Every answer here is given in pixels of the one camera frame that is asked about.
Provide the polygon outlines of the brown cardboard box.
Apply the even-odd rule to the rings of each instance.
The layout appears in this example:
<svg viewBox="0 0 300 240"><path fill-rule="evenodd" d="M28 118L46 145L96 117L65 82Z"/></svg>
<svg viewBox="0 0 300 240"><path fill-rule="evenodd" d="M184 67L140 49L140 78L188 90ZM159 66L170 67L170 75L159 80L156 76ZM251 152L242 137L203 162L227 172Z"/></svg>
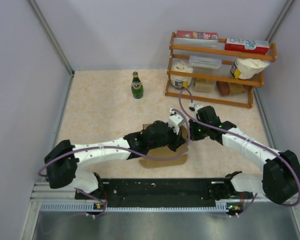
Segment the brown cardboard box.
<svg viewBox="0 0 300 240"><path fill-rule="evenodd" d="M177 149L176 152L168 148L168 144L172 141L173 135L176 135L168 124L163 121L155 121L152 124L142 125L142 134L146 140L150 141L150 149L147 153L148 157L154 158L141 158L139 164L146 169L157 169L173 166L181 166L186 163L188 159L187 155L187 129L182 126L180 130L183 130L183 137L186 139L186 143Z"/></svg>

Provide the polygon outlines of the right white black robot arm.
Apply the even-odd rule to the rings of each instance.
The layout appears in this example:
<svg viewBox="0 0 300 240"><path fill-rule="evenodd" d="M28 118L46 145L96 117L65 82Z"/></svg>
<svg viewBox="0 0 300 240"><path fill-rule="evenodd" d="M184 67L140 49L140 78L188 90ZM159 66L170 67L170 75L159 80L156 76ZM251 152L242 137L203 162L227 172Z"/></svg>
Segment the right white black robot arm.
<svg viewBox="0 0 300 240"><path fill-rule="evenodd" d="M237 151L261 171L260 174L237 171L227 175L229 182L223 185L227 197L251 192L282 205L300 193L300 163L294 152L269 148L244 134L232 122L221 122L212 106L191 103L189 109L194 113L189 119L193 141L210 138Z"/></svg>

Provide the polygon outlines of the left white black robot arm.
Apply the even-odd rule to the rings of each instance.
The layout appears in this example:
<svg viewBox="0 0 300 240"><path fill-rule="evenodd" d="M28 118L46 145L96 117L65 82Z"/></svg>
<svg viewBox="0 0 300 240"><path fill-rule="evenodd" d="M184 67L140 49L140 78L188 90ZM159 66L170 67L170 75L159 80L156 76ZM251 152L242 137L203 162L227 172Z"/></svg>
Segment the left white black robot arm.
<svg viewBox="0 0 300 240"><path fill-rule="evenodd" d="M157 120L145 129L129 133L115 140L94 144L72 144L62 140L44 158L46 177L51 189L72 187L99 198L104 191L99 175L84 168L116 160L131 160L139 157L154 161L168 161L176 157L154 157L150 151L167 147L176 152L186 143L182 126L177 123Z"/></svg>

